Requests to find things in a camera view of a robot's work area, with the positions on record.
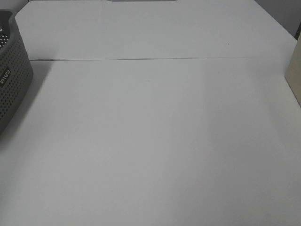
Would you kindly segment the grey perforated basket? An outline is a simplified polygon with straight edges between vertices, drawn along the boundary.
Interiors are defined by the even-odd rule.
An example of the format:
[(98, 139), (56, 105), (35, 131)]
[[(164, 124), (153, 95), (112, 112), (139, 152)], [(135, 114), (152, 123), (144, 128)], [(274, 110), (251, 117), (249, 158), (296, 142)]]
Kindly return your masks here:
[(15, 16), (12, 10), (0, 10), (1, 133), (15, 115), (33, 79), (33, 69)]

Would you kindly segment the beige storage bin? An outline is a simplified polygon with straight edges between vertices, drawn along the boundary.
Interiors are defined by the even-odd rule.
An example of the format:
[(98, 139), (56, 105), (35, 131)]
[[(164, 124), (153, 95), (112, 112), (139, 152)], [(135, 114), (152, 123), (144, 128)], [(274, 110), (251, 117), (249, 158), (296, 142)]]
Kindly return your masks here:
[(299, 36), (293, 51), (289, 66), (285, 73), (285, 79), (294, 94), (297, 102), (301, 105), (301, 37)]

